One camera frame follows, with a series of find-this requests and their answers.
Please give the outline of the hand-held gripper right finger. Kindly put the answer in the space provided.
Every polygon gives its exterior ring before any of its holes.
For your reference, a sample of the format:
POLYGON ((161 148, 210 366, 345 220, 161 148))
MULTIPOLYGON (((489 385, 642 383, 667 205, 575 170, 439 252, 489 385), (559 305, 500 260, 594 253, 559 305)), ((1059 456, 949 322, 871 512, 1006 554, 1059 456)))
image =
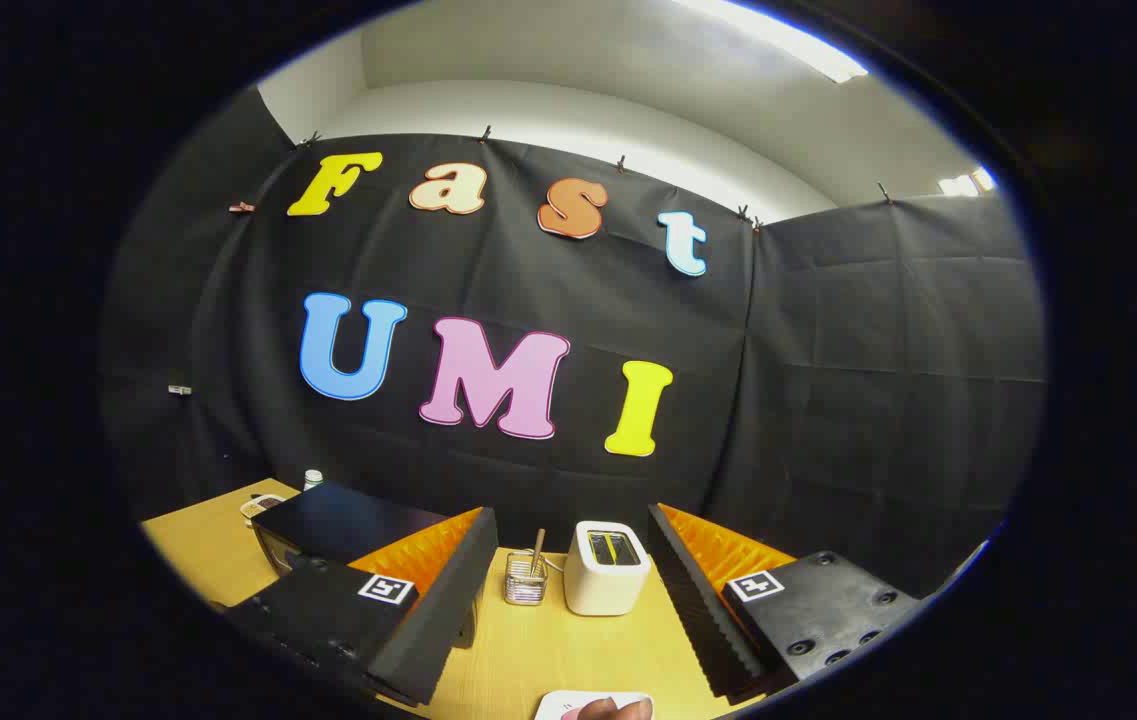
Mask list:
POLYGON ((830 551, 792 557, 664 503, 647 551, 714 696, 745 702, 824 673, 919 598, 830 551))

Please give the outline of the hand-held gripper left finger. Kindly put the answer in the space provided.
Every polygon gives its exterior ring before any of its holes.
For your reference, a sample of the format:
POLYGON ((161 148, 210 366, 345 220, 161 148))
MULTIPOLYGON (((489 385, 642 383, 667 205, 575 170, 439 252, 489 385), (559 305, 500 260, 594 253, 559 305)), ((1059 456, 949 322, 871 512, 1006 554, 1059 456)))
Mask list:
POLYGON ((224 616, 339 692, 426 705, 458 638, 475 624, 496 547, 495 511, 472 508, 362 558, 302 555, 224 616))

